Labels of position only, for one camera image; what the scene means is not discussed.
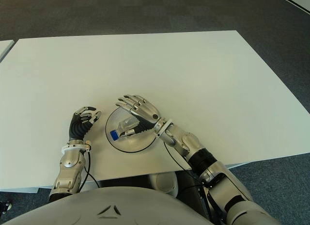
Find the robotic hand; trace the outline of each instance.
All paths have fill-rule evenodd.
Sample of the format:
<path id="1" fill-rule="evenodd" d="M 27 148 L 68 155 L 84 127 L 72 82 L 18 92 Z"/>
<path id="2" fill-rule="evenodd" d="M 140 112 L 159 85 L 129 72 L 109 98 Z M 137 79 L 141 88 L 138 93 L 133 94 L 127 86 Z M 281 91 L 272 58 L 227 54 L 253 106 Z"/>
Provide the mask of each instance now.
<path id="1" fill-rule="evenodd" d="M 279 224 L 253 202 L 246 187 L 203 147 L 195 135 L 161 117 L 159 111 L 141 96 L 125 95 L 118 100 L 121 102 L 116 103 L 117 106 L 140 121 L 137 127 L 126 131 L 125 135 L 154 129 L 157 136 L 175 148 L 199 176 L 208 206 L 222 222 L 228 225 Z"/>
<path id="2" fill-rule="evenodd" d="M 49 201 L 78 193 L 81 183 L 81 172 L 85 166 L 84 152 L 90 152 L 91 143 L 83 139 L 93 124 L 100 118 L 101 112 L 94 115 L 94 107 L 83 107 L 77 110 L 69 128 L 69 142 L 62 148 L 63 157 L 60 161 L 60 172 L 49 195 Z"/>

